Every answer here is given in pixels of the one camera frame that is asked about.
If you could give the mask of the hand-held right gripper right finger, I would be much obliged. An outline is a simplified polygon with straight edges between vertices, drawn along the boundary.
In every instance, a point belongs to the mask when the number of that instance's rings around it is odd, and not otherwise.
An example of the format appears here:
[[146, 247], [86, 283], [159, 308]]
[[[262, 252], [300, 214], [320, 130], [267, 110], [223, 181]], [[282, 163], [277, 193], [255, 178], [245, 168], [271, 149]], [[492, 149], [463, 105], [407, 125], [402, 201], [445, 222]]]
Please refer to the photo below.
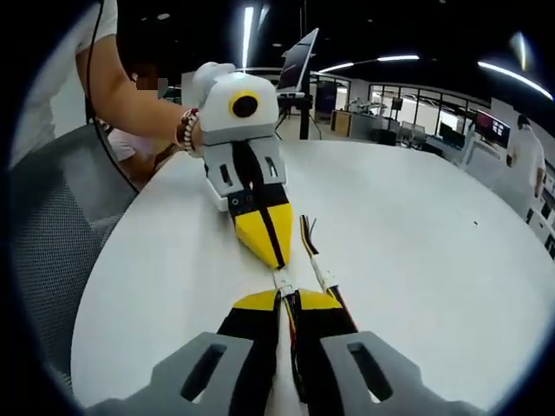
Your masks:
[[297, 368], [311, 415], [479, 415], [426, 387], [420, 368], [370, 331], [357, 331], [328, 294], [302, 289]]

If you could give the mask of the person's left hand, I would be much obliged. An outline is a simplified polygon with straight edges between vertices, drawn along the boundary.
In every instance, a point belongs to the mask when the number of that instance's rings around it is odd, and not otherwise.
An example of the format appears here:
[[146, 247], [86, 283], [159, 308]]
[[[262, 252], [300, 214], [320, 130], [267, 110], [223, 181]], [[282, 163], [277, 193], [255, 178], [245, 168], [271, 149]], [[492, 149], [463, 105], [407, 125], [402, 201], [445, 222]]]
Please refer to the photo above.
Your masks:
[[202, 155], [201, 110], [205, 105], [207, 96], [219, 76], [228, 75], [235, 71], [236, 67], [232, 63], [207, 62], [194, 73], [193, 95], [196, 113], [191, 135], [192, 150], [190, 151], [193, 157], [199, 158]]

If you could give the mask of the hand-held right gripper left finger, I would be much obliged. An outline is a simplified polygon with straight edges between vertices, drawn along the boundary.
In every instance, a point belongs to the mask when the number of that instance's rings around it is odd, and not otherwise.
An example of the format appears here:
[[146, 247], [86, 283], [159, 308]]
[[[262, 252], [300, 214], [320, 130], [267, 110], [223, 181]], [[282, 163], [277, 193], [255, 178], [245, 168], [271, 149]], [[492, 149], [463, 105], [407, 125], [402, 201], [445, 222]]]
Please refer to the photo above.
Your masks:
[[158, 363], [137, 393], [88, 415], [263, 415], [277, 370], [281, 295], [236, 301], [215, 333], [204, 332]]

